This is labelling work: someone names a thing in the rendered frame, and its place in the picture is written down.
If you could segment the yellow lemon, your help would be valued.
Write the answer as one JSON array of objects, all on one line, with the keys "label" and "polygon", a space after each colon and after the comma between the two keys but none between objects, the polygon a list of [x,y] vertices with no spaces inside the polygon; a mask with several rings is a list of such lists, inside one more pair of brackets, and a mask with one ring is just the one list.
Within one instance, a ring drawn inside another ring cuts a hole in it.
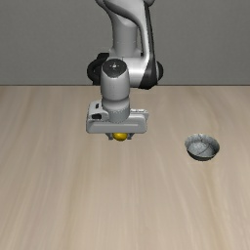
[{"label": "yellow lemon", "polygon": [[112,136],[118,142],[123,142],[123,141],[125,141],[127,139],[127,134],[126,133],[113,133]]}]

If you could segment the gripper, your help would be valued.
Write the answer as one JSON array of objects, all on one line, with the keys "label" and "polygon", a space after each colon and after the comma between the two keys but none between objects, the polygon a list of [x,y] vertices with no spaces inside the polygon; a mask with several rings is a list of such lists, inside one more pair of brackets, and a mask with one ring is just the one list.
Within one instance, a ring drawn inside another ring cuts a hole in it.
[{"label": "gripper", "polygon": [[132,140],[133,134],[143,134],[147,129],[148,112],[145,109],[131,109],[125,121],[115,123],[109,120],[109,113],[103,109],[102,101],[89,104],[86,131],[90,134],[108,134],[113,140],[112,133],[127,133],[127,140]]}]

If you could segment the grey bowl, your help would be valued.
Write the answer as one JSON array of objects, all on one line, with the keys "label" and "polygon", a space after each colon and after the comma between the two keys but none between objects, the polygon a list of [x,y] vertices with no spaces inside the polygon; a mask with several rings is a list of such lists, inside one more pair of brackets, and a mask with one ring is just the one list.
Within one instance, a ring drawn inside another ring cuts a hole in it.
[{"label": "grey bowl", "polygon": [[193,134],[185,140],[189,156],[198,161],[208,161],[215,157],[220,150],[219,143],[205,134]]}]

